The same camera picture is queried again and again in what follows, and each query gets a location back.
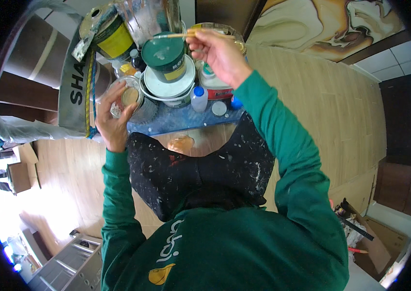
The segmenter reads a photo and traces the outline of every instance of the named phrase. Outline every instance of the green sweatshirt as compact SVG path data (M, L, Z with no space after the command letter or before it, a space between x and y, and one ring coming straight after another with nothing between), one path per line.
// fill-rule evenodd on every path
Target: green sweatshirt
M278 158L278 213L184 210L146 240L134 219L128 153L107 151L102 290L343 290L347 244L319 150L254 71L234 94Z

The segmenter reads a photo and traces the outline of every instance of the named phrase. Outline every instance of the blue cap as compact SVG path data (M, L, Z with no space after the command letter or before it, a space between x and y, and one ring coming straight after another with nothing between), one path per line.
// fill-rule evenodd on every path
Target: blue cap
M204 88L202 88L201 86L197 86L194 88L194 95L196 95L197 97L200 97L202 95L204 95Z

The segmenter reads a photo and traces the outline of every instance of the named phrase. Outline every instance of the black paint-splattered pants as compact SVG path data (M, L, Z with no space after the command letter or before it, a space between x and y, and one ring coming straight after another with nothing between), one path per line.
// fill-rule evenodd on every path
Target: black paint-splattered pants
M138 132L127 145L132 187L163 222L184 209L231 210L266 202L275 158L246 112L230 140L204 157L170 151Z

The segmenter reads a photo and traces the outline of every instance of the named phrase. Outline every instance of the hand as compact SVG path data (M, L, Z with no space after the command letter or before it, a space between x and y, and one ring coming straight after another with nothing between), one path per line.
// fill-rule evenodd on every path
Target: hand
M252 73L238 47L232 40L218 37L218 32L198 31L196 37L188 37L186 42L192 57L208 63L217 77L233 89Z
M125 88L126 81L118 82L113 85L105 96L102 97L96 118L96 126L100 135L104 139L107 149L113 153L122 153L125 151L128 131L126 123L133 115L137 103L131 104L124 109L119 119L114 118L110 113L110 107L116 99L120 98Z

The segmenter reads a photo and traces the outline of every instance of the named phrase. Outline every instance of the green paint can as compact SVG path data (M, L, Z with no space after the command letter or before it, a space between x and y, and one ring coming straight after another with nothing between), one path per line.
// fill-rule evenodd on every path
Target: green paint can
M161 32L165 35L173 32ZM185 41L183 38L159 38L147 41L141 52L144 62L164 83L173 83L186 73Z

